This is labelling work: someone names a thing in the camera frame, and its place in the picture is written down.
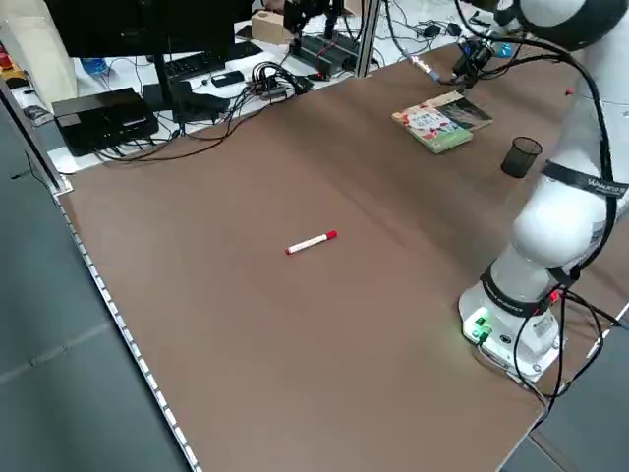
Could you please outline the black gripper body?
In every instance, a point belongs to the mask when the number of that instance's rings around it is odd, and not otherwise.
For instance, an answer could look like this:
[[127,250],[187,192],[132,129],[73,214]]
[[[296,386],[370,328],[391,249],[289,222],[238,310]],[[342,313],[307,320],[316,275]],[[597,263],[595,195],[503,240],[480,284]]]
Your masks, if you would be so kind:
[[475,76],[493,57],[493,43],[485,40],[465,39],[457,42],[460,57],[452,67],[455,76]]

